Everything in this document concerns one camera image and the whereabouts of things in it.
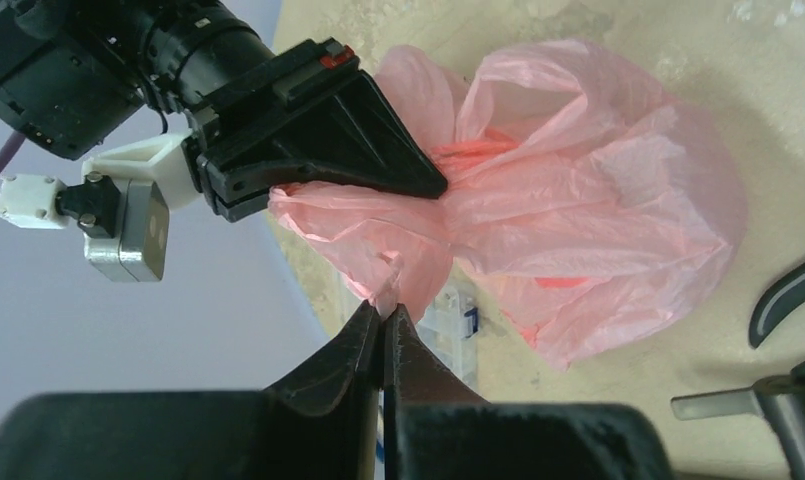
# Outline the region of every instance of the purple cable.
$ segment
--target purple cable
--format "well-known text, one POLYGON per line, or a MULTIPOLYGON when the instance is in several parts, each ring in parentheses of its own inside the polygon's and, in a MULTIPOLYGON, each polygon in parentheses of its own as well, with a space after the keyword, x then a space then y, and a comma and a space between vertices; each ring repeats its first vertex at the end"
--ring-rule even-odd
POLYGON ((19 132, 13 132, 8 137, 4 146, 0 149, 0 175, 4 171, 7 164, 13 160, 13 156, 19 151, 19 147, 25 143, 25 135, 19 132))

